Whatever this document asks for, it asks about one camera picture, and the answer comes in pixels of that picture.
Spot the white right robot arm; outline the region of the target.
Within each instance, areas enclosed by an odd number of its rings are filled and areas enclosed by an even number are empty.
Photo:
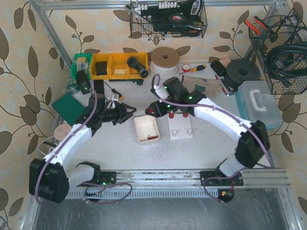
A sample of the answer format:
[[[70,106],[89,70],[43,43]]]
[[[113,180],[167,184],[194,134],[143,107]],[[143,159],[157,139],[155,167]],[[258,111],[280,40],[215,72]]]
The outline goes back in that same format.
[[[180,110],[210,122],[237,142],[234,154],[215,169],[216,178],[230,179],[241,170],[252,169],[256,165],[273,167],[268,153],[271,145],[262,121],[251,122],[235,116],[219,107],[205,94],[197,90],[189,92],[177,77],[169,78],[162,85],[159,82],[160,75],[155,74],[151,81],[151,92],[157,101],[145,109],[146,115],[159,118]],[[268,161],[267,166],[260,163],[263,157]]]

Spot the white parts tray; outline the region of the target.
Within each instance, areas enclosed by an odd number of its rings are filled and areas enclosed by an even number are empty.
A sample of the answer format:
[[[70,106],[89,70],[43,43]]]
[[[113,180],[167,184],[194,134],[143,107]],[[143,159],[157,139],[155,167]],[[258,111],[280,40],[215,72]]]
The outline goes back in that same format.
[[[147,140],[149,136],[159,136],[156,120],[153,116],[144,115],[134,118],[138,142],[141,145],[156,143],[159,139]]]

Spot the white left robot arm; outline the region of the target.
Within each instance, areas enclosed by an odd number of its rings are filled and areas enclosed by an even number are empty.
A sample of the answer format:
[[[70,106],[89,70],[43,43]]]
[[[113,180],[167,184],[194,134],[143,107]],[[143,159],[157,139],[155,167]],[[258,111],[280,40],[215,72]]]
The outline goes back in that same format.
[[[69,189],[79,185],[111,188],[114,182],[104,182],[100,166],[84,161],[73,170],[68,170],[70,162],[80,148],[89,141],[103,123],[122,124],[137,111],[125,103],[116,103],[108,108],[102,94],[93,93],[88,106],[72,125],[67,136],[42,159],[34,159],[29,168],[29,193],[37,202],[41,198],[61,203]]]

